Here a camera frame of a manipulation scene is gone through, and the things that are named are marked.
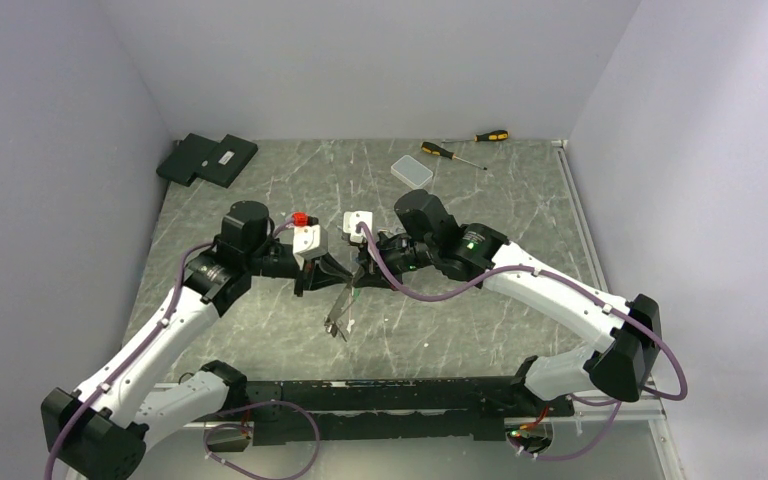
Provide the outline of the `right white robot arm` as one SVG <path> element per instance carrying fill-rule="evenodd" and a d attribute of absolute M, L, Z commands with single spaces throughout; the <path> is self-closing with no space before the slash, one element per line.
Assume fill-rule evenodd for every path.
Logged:
<path fill-rule="evenodd" d="M 463 290 L 483 288 L 522 302 L 583 340 L 569 352 L 525 361 L 510 391 L 517 411 L 534 415 L 550 400 L 586 390 L 621 402 L 640 399 L 662 349 L 653 299 L 626 300 L 580 282 L 491 227 L 458 223 L 424 189 L 404 194 L 394 210 L 404 231 L 393 237 L 373 236 L 369 211 L 343 217 L 344 235 L 367 250 L 387 285 L 399 289 L 399 274 L 432 266 Z"/>

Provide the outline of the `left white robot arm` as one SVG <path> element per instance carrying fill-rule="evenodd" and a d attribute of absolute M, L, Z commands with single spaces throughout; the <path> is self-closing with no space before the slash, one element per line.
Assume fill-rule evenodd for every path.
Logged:
<path fill-rule="evenodd" d="M 213 240 L 182 254 L 173 287 L 121 350 L 74 389 L 55 388 L 43 400 L 44 478 L 62 462 L 73 478 L 126 479 L 185 424 L 214 413 L 239 417 L 250 404 L 248 380 L 222 361 L 170 390 L 154 387 L 258 276 L 292 279 L 302 294 L 335 285 L 348 272 L 329 254 L 318 218 L 295 212 L 275 223 L 262 203 L 233 204 Z"/>

